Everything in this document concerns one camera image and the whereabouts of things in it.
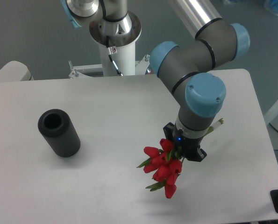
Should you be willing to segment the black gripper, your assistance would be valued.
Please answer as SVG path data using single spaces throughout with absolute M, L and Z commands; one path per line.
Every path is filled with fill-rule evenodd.
M 177 129 L 171 122 L 163 128 L 165 137 L 174 145 L 172 151 L 168 153 L 168 158 L 187 159 L 188 161 L 201 162 L 206 156 L 206 152 L 200 147 L 203 137 L 192 138 L 184 130 Z

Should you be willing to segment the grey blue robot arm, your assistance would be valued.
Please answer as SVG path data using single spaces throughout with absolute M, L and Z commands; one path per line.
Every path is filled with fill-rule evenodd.
M 64 0 L 62 6 L 76 28 L 90 20 L 89 31 L 100 51 L 103 75 L 131 76 L 135 42 L 142 26 L 125 0 Z M 244 55 L 249 33 L 238 23 L 227 24 L 208 0 L 172 0 L 171 5 L 195 41 L 181 48 L 172 41 L 156 46 L 149 66 L 163 82 L 180 109 L 175 123 L 164 127 L 175 145 L 175 158 L 200 162 L 206 152 L 200 143 L 220 111 L 226 96 L 223 81 L 211 70 Z

